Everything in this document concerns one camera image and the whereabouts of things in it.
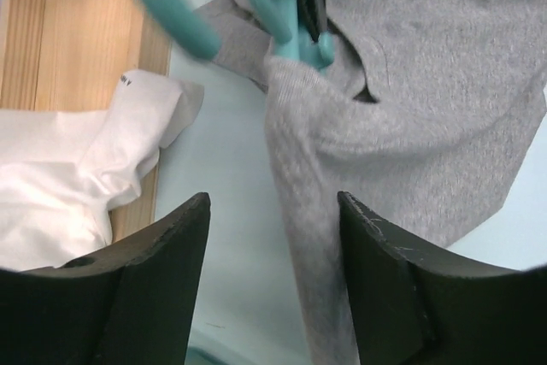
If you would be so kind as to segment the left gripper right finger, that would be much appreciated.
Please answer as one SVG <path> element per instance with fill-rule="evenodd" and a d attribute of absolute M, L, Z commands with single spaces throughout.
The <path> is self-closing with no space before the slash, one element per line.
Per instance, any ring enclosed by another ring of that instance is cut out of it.
<path fill-rule="evenodd" d="M 339 229 L 363 364 L 543 364 L 546 270 L 478 262 L 338 194 Z"/>

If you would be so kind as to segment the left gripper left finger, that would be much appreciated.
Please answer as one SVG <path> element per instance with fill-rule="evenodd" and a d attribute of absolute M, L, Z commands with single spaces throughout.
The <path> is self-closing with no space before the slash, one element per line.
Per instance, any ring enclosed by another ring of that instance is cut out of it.
<path fill-rule="evenodd" d="M 200 192 L 59 268 L 2 271 L 2 363 L 183 363 L 209 222 Z"/>

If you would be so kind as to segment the teal hanger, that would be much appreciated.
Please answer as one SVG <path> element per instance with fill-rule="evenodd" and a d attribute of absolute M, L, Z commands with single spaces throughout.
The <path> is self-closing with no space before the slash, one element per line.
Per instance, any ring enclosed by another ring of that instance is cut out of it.
<path fill-rule="evenodd" d="M 162 29 L 197 59 L 212 60 L 221 39 L 185 0 L 141 0 Z M 335 49 L 328 29 L 315 42 L 299 21 L 297 0 L 248 0 L 274 40 L 274 53 L 304 62 L 317 70 L 333 64 Z"/>

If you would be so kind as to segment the grey t-shirt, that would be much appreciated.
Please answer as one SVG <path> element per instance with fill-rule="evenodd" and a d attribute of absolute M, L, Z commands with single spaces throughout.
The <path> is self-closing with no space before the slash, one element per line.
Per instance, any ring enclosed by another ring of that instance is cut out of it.
<path fill-rule="evenodd" d="M 271 53 L 248 0 L 200 13 L 267 91 L 266 142 L 311 360 L 355 364 L 340 191 L 447 246 L 495 214 L 546 113 L 546 0 L 326 0 L 324 74 Z"/>

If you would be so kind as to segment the green and white raglan shirt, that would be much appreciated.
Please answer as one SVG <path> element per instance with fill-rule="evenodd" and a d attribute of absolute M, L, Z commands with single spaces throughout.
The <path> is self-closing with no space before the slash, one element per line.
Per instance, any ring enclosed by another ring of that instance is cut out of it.
<path fill-rule="evenodd" d="M 59 267 L 110 245 L 110 210 L 141 195 L 203 97 L 199 84 L 134 69 L 105 110 L 3 110 L 2 267 Z"/>

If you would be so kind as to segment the wooden clothes rack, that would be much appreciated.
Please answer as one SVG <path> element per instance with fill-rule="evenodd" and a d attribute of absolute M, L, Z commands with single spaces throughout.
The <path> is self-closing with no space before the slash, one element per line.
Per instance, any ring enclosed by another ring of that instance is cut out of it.
<path fill-rule="evenodd" d="M 109 107 L 121 76 L 167 77 L 171 44 L 138 0 L 1 0 L 1 113 Z M 153 167 L 141 195 L 109 212 L 113 239 L 149 225 Z"/>

